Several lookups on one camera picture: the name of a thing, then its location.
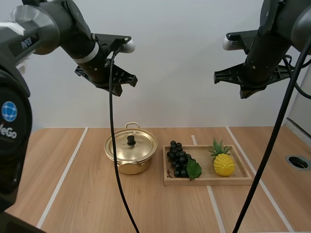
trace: artificial pineapple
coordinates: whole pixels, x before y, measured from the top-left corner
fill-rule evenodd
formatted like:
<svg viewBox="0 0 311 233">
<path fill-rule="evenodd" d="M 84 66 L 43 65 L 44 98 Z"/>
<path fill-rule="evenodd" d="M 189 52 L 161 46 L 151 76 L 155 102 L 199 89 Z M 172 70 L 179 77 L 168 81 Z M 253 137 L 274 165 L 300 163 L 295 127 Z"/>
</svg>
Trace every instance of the artificial pineapple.
<svg viewBox="0 0 311 233">
<path fill-rule="evenodd" d="M 227 154 L 230 148 L 223 147 L 222 143 L 223 141 L 218 144 L 214 138 L 213 150 L 210 152 L 211 156 L 215 156 L 213 159 L 215 172 L 220 176 L 230 176 L 235 171 L 235 164 L 230 154 Z"/>
</svg>

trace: robotic arm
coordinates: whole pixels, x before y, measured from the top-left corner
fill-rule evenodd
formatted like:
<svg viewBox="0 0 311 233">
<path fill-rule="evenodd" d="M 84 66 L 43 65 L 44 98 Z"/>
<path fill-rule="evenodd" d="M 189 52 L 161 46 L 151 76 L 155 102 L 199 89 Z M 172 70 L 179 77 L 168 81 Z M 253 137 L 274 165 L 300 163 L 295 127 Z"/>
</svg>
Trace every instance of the robotic arm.
<svg viewBox="0 0 311 233">
<path fill-rule="evenodd" d="M 129 36 L 91 33 L 72 0 L 23 4 L 14 9 L 10 22 L 0 23 L 0 215 L 15 203 L 32 126 L 30 91 L 16 66 L 32 53 L 45 55 L 61 46 L 77 63 L 77 75 L 109 91 L 108 55 L 135 50 Z M 116 96 L 122 93 L 121 84 L 137 83 L 135 75 L 116 65 L 112 73 Z"/>
<path fill-rule="evenodd" d="M 243 64 L 215 72 L 215 83 L 240 85 L 241 99 L 245 99 L 289 78 L 286 67 L 278 64 L 290 46 L 301 52 L 310 34 L 311 0 L 265 0 L 258 30 L 226 35 L 223 48 L 243 49 L 247 57 Z"/>
</svg>

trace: grape cluster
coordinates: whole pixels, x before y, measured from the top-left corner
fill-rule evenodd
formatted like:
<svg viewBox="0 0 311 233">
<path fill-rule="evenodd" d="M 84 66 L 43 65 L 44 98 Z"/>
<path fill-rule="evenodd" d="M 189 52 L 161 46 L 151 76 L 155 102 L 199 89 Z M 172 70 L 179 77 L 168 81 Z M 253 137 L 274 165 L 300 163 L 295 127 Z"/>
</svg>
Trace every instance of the grape cluster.
<svg viewBox="0 0 311 233">
<path fill-rule="evenodd" d="M 181 143 L 171 142 L 170 151 L 167 152 L 167 156 L 172 162 L 172 167 L 175 168 L 175 177 L 189 177 L 187 173 L 188 159 L 192 159 L 191 155 L 183 151 Z"/>
</svg>

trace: wooden tray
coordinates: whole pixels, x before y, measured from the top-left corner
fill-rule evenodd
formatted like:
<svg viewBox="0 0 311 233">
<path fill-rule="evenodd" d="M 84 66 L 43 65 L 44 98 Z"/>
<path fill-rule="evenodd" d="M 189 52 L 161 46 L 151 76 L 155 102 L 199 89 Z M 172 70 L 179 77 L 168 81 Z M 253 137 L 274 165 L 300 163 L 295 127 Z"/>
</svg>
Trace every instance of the wooden tray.
<svg viewBox="0 0 311 233">
<path fill-rule="evenodd" d="M 167 157 L 170 146 L 163 147 L 163 167 L 164 167 L 164 186 L 201 186 L 201 185 L 251 185 L 253 179 L 246 169 L 245 164 L 241 160 L 239 154 L 233 145 L 230 147 L 229 154 L 235 162 L 235 171 L 229 177 L 219 176 L 214 170 L 213 157 L 208 150 L 212 150 L 212 146 L 183 146 L 183 150 L 192 156 L 202 167 L 202 175 L 191 181 L 189 178 L 176 178 L 174 169 Z"/>
</svg>

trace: pot handle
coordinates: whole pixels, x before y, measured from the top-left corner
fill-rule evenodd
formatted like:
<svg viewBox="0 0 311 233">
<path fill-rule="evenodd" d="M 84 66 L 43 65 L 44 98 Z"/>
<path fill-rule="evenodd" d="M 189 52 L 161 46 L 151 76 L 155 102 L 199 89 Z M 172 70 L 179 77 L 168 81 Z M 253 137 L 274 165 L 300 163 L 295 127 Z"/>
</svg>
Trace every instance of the pot handle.
<svg viewBox="0 0 311 233">
<path fill-rule="evenodd" d="M 131 161 L 131 162 L 120 162 L 120 163 L 118 163 L 118 166 L 124 166 L 124 165 L 140 165 L 140 166 L 142 166 L 144 164 L 145 164 L 145 162 L 140 164 L 138 161 Z"/>
<path fill-rule="evenodd" d="M 120 163 L 118 163 L 119 168 L 126 166 L 126 165 L 139 165 L 139 162 L 138 161 L 131 161 L 131 162 L 120 162 Z"/>
<path fill-rule="evenodd" d="M 127 123 L 127 124 L 125 125 L 124 128 L 127 129 L 127 127 L 128 127 L 129 125 L 136 125 L 137 128 L 140 129 L 140 126 L 139 126 L 138 123 L 136 123 L 136 122 L 129 122 L 129 123 Z"/>
</svg>

